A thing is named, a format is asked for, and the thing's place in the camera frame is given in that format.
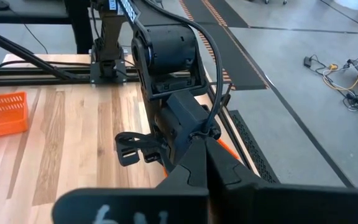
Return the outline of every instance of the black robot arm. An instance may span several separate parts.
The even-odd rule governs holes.
[[[129,166],[141,150],[169,175],[154,189],[68,192],[53,208],[54,223],[358,223],[358,189],[271,184],[233,158],[216,141],[219,101],[209,111],[194,98],[208,82],[193,31],[149,0],[118,1],[134,31],[150,126],[150,134],[119,133],[118,158]],[[216,63],[221,72],[219,54]]]

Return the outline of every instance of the gray floor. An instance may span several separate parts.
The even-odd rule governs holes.
[[[303,57],[313,54],[327,64],[342,65],[349,58],[357,58],[358,34],[305,30],[358,32],[358,11],[329,0],[288,0],[286,6],[281,0],[271,0],[269,5],[259,0],[226,1],[250,26],[303,30],[231,28],[308,129],[358,187],[358,112],[347,110],[342,96],[302,65]],[[163,4],[165,9],[185,15],[178,0],[163,0]],[[75,53],[70,26],[31,25],[29,28],[50,54]],[[0,34],[35,53],[44,53],[23,25],[0,24]],[[120,42],[129,45],[131,38],[131,30],[125,24]],[[200,46],[204,65],[215,76],[212,58],[205,47]],[[5,54],[0,49],[0,62]],[[335,74],[333,79],[350,86],[356,75],[349,69]],[[239,110],[281,182],[343,186],[272,90],[232,91],[228,107]]]

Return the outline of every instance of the orange plastic crate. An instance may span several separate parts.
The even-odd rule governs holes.
[[[27,130],[26,98],[25,92],[0,95],[0,136]]]

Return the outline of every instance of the white container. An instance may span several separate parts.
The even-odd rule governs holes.
[[[349,9],[358,10],[358,0],[334,0],[334,2]]]

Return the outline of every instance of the wooden table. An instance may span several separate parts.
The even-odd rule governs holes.
[[[38,56],[50,61],[90,62],[88,55]],[[7,55],[4,61],[11,60],[19,58]],[[150,132],[139,86],[0,87],[0,94],[27,92],[30,127],[25,133],[0,137],[0,223],[51,223],[56,199],[80,187],[158,185],[164,178],[159,163],[141,160],[122,167],[115,152],[117,133]],[[211,107],[207,95],[196,99]],[[221,139],[235,149],[216,118],[223,131]],[[253,163],[252,169],[257,173]]]

